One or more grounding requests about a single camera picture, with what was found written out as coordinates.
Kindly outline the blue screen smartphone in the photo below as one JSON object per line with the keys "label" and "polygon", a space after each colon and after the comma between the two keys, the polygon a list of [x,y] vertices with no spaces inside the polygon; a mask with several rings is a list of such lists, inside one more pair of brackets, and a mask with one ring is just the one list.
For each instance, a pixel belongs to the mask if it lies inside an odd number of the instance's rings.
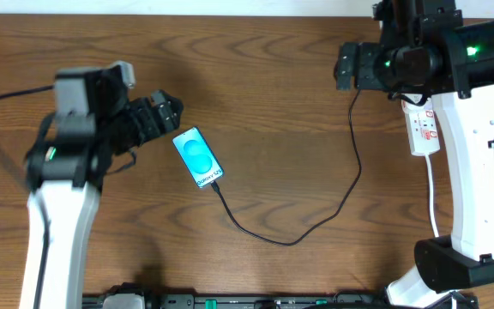
{"label": "blue screen smartphone", "polygon": [[198,127],[175,136],[172,142],[198,188],[224,176],[222,165]]}

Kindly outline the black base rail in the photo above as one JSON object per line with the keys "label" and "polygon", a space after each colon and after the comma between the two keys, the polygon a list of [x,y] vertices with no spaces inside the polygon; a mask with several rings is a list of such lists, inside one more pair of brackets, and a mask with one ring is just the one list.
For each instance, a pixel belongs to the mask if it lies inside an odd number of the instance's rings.
{"label": "black base rail", "polygon": [[81,309],[303,309],[391,308],[380,294],[354,291],[326,295],[196,295],[157,294],[134,283],[112,287],[101,295],[82,297]]}

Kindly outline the white power strip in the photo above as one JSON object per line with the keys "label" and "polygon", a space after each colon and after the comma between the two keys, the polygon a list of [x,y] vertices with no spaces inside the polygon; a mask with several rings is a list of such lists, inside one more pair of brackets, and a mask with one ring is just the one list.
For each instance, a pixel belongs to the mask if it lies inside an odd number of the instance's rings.
{"label": "white power strip", "polygon": [[427,156],[440,150],[436,116],[431,99],[423,106],[415,106],[403,100],[410,152],[414,156]]}

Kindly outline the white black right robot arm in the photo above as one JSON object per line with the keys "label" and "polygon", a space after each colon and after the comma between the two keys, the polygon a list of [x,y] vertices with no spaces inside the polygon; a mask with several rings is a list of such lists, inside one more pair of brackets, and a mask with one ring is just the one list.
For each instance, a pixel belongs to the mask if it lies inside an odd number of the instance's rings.
{"label": "white black right robot arm", "polygon": [[390,306],[432,308],[494,283],[494,21],[467,25],[452,1],[384,0],[376,43],[346,42],[339,90],[384,92],[423,111],[431,103],[449,164],[454,222],[423,239],[414,265],[386,288]]}

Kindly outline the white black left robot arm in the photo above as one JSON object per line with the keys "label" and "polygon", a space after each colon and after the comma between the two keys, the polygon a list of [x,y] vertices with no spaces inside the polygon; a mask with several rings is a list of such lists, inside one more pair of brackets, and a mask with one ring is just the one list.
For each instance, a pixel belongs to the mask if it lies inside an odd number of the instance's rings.
{"label": "white black left robot arm", "polygon": [[56,110],[26,155],[22,308],[81,306],[87,244],[113,157],[178,129],[183,102],[163,90],[130,100],[135,85],[134,68],[124,61],[56,73]]}

